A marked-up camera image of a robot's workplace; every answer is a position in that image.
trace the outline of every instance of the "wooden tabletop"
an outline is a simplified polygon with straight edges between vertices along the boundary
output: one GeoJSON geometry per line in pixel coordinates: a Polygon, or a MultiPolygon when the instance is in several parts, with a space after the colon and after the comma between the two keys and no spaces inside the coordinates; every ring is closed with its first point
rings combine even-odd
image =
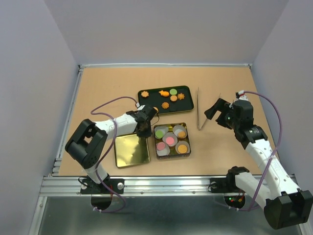
{"type": "MultiPolygon", "coordinates": [[[[232,102],[240,90],[256,91],[249,68],[235,67],[177,67],[177,68],[87,68],[74,105],[69,125],[69,138],[80,122],[106,120],[105,116],[92,116],[90,111],[119,96],[137,99],[139,90],[186,85],[190,88],[195,108],[191,112],[165,115],[158,124],[185,122],[188,127],[192,153],[189,157],[174,160],[157,160],[153,137],[148,138],[151,161],[148,164],[118,169],[115,166],[114,150],[103,160],[104,169],[112,176],[164,176],[164,175],[225,175],[233,166],[245,166],[252,174],[260,174],[256,163],[235,139],[232,130],[207,121],[204,129],[197,130],[197,89],[201,124],[205,121],[205,110],[221,98],[232,102]]],[[[254,123],[261,126],[273,147],[268,123],[259,97],[248,95],[254,107],[254,123]]],[[[123,99],[101,109],[118,117],[135,110],[134,102],[123,99]]],[[[104,151],[111,141],[107,141],[104,151]]],[[[59,171],[60,176],[85,175],[80,165],[65,152],[59,171]]]]}

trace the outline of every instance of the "gray floor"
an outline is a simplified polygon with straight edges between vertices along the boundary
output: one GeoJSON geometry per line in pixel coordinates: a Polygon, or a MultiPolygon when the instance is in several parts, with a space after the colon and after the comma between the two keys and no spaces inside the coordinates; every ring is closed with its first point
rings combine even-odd
{"type": "Polygon", "coordinates": [[[40,235],[300,235],[273,230],[261,209],[236,212],[213,197],[137,197],[115,214],[92,211],[89,197],[49,198],[40,235]]]}

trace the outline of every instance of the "pink round object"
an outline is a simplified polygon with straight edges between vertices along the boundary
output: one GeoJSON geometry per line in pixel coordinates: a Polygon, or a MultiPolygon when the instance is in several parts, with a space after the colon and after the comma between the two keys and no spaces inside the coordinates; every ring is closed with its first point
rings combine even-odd
{"type": "Polygon", "coordinates": [[[165,142],[168,144],[168,145],[173,145],[175,143],[175,140],[173,137],[167,137],[165,142]]]}
{"type": "Polygon", "coordinates": [[[160,142],[156,145],[156,149],[158,151],[162,151],[163,149],[165,149],[165,143],[164,142],[160,142]]]}

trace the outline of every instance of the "green round object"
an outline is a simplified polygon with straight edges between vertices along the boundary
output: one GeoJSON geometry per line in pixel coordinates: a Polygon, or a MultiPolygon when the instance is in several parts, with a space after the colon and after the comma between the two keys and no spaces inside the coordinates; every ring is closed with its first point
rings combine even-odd
{"type": "Polygon", "coordinates": [[[171,95],[177,95],[177,90],[176,89],[171,89],[170,90],[171,95]]]}
{"type": "Polygon", "coordinates": [[[156,137],[157,137],[158,139],[161,139],[163,136],[164,136],[164,133],[163,133],[161,130],[157,130],[157,131],[156,131],[156,137]]]}

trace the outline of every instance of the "white wall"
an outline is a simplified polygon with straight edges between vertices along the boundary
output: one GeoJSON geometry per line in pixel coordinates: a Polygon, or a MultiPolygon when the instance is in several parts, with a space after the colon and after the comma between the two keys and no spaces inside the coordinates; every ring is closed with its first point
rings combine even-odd
{"type": "Polygon", "coordinates": [[[74,58],[251,63],[288,0],[45,0],[74,58]]]}
{"type": "MultiPolygon", "coordinates": [[[[252,66],[259,92],[277,104],[283,121],[279,155],[302,189],[313,193],[313,1],[290,0],[252,66]]],[[[263,102],[277,139],[277,118],[263,102]]]]}
{"type": "Polygon", "coordinates": [[[26,235],[77,66],[43,0],[2,0],[0,32],[0,234],[26,235]]]}

